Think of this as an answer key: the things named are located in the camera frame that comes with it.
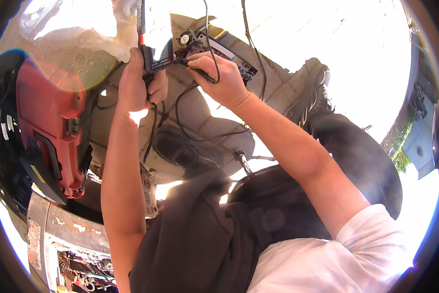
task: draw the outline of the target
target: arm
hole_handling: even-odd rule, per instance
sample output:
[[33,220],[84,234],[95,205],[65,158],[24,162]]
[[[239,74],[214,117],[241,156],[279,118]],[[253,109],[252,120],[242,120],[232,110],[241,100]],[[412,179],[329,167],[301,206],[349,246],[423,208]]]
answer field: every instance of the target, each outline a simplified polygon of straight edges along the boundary
[[[143,81],[143,56],[131,49],[130,63],[120,79],[119,101],[109,135],[101,186],[101,209],[109,240],[117,287],[129,293],[128,273],[146,234],[145,198],[140,176],[138,126],[148,105]],[[152,101],[167,95],[165,72],[157,72],[149,85]]]
[[[283,169],[301,184],[330,235],[335,238],[345,223],[369,206],[369,202],[321,144],[246,90],[234,62],[218,56],[216,59],[221,77],[218,84],[208,83],[192,69],[188,68],[188,72],[204,92],[254,130]],[[193,55],[189,60],[189,67],[202,69],[217,78],[209,52]]]

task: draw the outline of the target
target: white t-shirt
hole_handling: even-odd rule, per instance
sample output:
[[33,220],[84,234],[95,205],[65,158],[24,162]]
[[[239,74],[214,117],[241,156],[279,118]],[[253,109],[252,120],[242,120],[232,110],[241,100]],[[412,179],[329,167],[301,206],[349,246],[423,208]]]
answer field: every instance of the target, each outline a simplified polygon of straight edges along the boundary
[[375,204],[351,218],[335,240],[269,245],[247,293],[386,292],[406,264],[405,251],[403,233],[386,208]]

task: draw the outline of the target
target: multimeter display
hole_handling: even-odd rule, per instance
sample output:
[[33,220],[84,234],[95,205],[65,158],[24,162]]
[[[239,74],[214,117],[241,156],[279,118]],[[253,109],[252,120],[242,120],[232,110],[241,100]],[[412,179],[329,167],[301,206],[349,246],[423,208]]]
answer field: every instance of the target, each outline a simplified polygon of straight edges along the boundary
[[138,47],[143,52],[147,73],[172,64],[174,52],[168,0],[138,0],[136,30]]

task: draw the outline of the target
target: hand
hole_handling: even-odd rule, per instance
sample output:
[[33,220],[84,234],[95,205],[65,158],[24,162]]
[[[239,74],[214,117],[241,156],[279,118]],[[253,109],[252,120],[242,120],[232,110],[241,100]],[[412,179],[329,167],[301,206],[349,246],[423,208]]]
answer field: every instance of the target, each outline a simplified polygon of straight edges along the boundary
[[167,97],[166,71],[160,70],[154,73],[154,79],[148,86],[148,92],[152,94],[149,101],[146,99],[147,91],[143,80],[146,72],[143,67],[142,52],[138,48],[131,48],[130,62],[120,78],[117,111],[131,117],[136,124],[148,113],[148,109],[151,108],[150,102],[157,104]]
[[215,55],[219,68],[219,83],[211,84],[192,68],[201,69],[213,79],[218,80],[215,63],[210,52],[203,52],[187,58],[187,71],[195,81],[215,101],[232,110],[244,102],[251,94],[247,91],[237,65],[229,60]]

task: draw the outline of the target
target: sneaker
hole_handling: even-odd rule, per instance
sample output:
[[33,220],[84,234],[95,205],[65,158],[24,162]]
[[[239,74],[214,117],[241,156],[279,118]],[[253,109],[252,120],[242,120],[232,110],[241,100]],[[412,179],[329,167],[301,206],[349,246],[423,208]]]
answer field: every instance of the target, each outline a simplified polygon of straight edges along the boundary
[[320,113],[321,118],[335,111],[335,108],[332,111],[328,99],[327,87],[329,81],[330,70],[326,65],[318,64],[314,67],[306,80],[303,94],[287,115],[289,120],[311,135],[316,121],[316,114]]
[[221,152],[201,148],[198,143],[185,136],[180,128],[161,126],[153,137],[152,147],[164,160],[179,166],[186,174],[200,173],[195,170],[224,168],[225,162]]

